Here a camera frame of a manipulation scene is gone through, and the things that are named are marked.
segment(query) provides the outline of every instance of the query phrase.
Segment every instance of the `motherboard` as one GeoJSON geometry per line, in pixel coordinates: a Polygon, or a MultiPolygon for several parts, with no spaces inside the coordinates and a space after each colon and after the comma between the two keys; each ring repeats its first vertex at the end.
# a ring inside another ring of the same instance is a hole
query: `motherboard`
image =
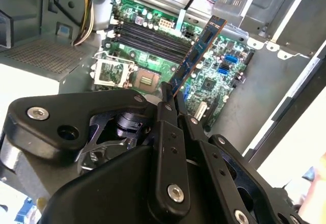
{"type": "MultiPolygon", "coordinates": [[[[132,0],[114,0],[111,30],[100,55],[97,90],[132,88],[159,94],[202,32],[202,28],[132,0]]],[[[232,91],[246,79],[253,50],[219,35],[181,87],[188,113],[209,131],[232,91]]]]}

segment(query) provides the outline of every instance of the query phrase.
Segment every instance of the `blue sata port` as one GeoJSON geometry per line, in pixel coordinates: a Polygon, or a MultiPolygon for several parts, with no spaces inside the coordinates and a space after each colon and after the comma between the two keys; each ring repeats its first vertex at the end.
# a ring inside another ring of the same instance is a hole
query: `blue sata port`
{"type": "Polygon", "coordinates": [[[225,55],[224,60],[228,61],[228,62],[231,62],[231,63],[234,63],[234,64],[238,63],[238,61],[239,61],[237,57],[234,57],[234,56],[229,55],[229,54],[225,55]]]}
{"type": "Polygon", "coordinates": [[[218,73],[222,74],[222,75],[228,75],[229,71],[227,69],[224,69],[224,68],[218,68],[218,73]]]}

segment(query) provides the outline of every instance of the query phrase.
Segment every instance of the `ram module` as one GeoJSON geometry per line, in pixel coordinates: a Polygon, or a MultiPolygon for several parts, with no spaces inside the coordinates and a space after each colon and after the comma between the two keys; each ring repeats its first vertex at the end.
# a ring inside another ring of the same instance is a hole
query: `ram module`
{"type": "Polygon", "coordinates": [[[205,25],[204,30],[196,39],[193,46],[190,48],[183,61],[171,77],[169,83],[172,85],[173,95],[175,96],[181,86],[195,69],[197,63],[202,59],[205,52],[212,45],[212,42],[221,32],[226,24],[226,20],[212,16],[205,25]]]}

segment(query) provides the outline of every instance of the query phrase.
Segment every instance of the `metal screw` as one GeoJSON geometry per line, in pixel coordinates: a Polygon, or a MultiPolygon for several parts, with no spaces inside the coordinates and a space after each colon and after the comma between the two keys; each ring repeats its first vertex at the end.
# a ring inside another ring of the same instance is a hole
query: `metal screw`
{"type": "Polygon", "coordinates": [[[134,99],[137,100],[139,103],[143,102],[143,99],[140,96],[134,96],[134,99]]]}
{"type": "Polygon", "coordinates": [[[194,124],[198,124],[198,121],[195,118],[190,119],[194,124]]]}
{"type": "Polygon", "coordinates": [[[219,142],[220,142],[221,144],[225,144],[225,141],[224,141],[223,138],[219,137],[218,140],[219,140],[219,142]]]}
{"type": "Polygon", "coordinates": [[[300,224],[300,222],[293,215],[291,215],[290,218],[294,224],[300,224]]]}
{"type": "Polygon", "coordinates": [[[49,112],[41,107],[32,107],[27,110],[27,115],[37,121],[44,121],[49,118],[49,112]]]}
{"type": "Polygon", "coordinates": [[[169,111],[172,111],[171,106],[169,106],[168,104],[165,105],[165,108],[166,108],[167,110],[169,110],[169,111]]]}
{"type": "Polygon", "coordinates": [[[238,221],[238,223],[240,223],[240,224],[249,224],[248,218],[245,216],[245,214],[243,214],[242,211],[235,210],[234,211],[234,216],[235,216],[236,220],[238,221]]]}
{"type": "Polygon", "coordinates": [[[170,196],[170,198],[177,203],[181,203],[184,200],[184,195],[183,195],[183,191],[181,190],[181,188],[176,185],[176,184],[171,184],[168,187],[168,195],[170,196]]]}

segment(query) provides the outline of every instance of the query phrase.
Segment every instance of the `ram slot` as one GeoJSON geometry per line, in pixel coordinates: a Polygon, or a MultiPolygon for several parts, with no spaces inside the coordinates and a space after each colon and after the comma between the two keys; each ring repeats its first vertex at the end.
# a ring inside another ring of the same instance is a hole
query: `ram slot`
{"type": "Polygon", "coordinates": [[[184,57],[187,54],[187,52],[181,51],[179,49],[166,47],[165,45],[160,45],[156,42],[150,41],[148,39],[144,39],[143,37],[140,37],[135,33],[125,32],[125,33],[121,33],[121,36],[131,38],[132,40],[138,40],[139,42],[142,42],[144,45],[150,45],[152,47],[156,47],[157,49],[164,50],[164,52],[167,52],[171,55],[180,55],[184,57]]]}
{"type": "Polygon", "coordinates": [[[142,26],[138,26],[136,24],[128,23],[128,22],[125,22],[122,25],[122,30],[123,29],[128,29],[129,31],[137,31],[140,35],[146,35],[146,38],[149,38],[153,41],[164,41],[168,45],[174,45],[181,50],[185,50],[186,52],[188,52],[192,46],[190,43],[188,43],[188,44],[182,43],[185,41],[181,38],[178,38],[178,37],[173,38],[173,37],[164,36],[156,31],[152,31],[150,29],[144,28],[142,26]]]}
{"type": "Polygon", "coordinates": [[[139,42],[136,39],[130,39],[130,38],[125,38],[125,37],[120,37],[118,39],[118,42],[121,43],[121,44],[124,44],[126,46],[129,46],[129,47],[138,49],[140,51],[148,52],[148,53],[150,53],[152,55],[161,57],[163,59],[172,61],[172,62],[177,63],[177,64],[180,64],[182,62],[183,58],[184,58],[184,57],[179,56],[179,55],[174,55],[174,54],[171,55],[171,54],[168,54],[168,53],[164,52],[163,50],[157,49],[156,46],[154,46],[154,47],[153,46],[149,46],[147,44],[144,44],[142,42],[139,42]]]}

